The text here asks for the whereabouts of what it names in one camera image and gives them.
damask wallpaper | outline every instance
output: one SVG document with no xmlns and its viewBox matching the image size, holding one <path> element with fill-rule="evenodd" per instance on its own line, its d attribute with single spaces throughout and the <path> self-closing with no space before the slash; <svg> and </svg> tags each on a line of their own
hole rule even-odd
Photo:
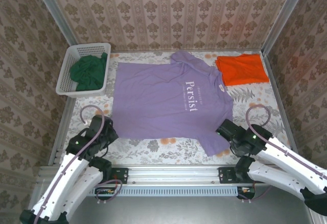
<svg viewBox="0 0 327 224">
<path fill-rule="evenodd" d="M 300 154 L 327 168 L 327 0 L 299 0 L 268 57 Z"/>
<path fill-rule="evenodd" d="M 52 150 L 66 40 L 42 0 L 0 0 L 0 223 L 18 223 Z"/>
<path fill-rule="evenodd" d="M 285 0 L 56 0 L 78 43 L 113 50 L 259 49 Z"/>
</svg>

orange t-shirt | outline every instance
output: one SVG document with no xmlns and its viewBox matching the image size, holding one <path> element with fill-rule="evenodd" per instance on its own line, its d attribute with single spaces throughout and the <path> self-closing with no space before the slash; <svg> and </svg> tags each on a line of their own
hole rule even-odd
<svg viewBox="0 0 327 224">
<path fill-rule="evenodd" d="M 216 65 L 226 86 L 269 82 L 259 54 L 218 56 Z"/>
</svg>

t-shirt sleeve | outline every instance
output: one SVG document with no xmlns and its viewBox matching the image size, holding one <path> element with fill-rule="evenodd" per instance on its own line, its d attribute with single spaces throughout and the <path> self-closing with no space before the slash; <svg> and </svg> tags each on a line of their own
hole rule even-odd
<svg viewBox="0 0 327 224">
<path fill-rule="evenodd" d="M 207 65 L 202 59 L 199 59 L 186 51 L 178 51 L 171 56 L 171 63 L 185 63 L 196 71 L 209 76 L 211 67 Z"/>
<path fill-rule="evenodd" d="M 208 132 L 198 139 L 208 156 L 219 154 L 230 147 L 229 142 L 216 132 Z"/>
</svg>

purple t-shirt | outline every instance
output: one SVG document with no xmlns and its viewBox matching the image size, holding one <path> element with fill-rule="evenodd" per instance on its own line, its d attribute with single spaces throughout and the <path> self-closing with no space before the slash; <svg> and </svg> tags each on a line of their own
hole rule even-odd
<svg viewBox="0 0 327 224">
<path fill-rule="evenodd" d="M 120 138 L 197 139 L 208 156 L 229 147 L 215 132 L 232 120 L 221 73 L 185 51 L 172 54 L 170 64 L 119 63 L 113 97 Z"/>
</svg>

laundry basket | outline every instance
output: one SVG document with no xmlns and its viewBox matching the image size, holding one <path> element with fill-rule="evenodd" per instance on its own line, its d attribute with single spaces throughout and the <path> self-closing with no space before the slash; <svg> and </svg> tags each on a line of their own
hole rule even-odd
<svg viewBox="0 0 327 224">
<path fill-rule="evenodd" d="M 111 45 L 108 43 L 87 43 L 70 46 L 66 51 L 65 58 L 62 63 L 56 86 L 56 93 L 59 95 L 67 95 L 72 98 L 104 95 L 106 93 L 110 50 Z M 90 91 L 76 91 L 78 83 L 71 80 L 69 72 L 72 65 L 83 56 L 93 55 L 100 58 L 103 52 L 107 53 L 108 57 L 102 88 Z"/>
</svg>

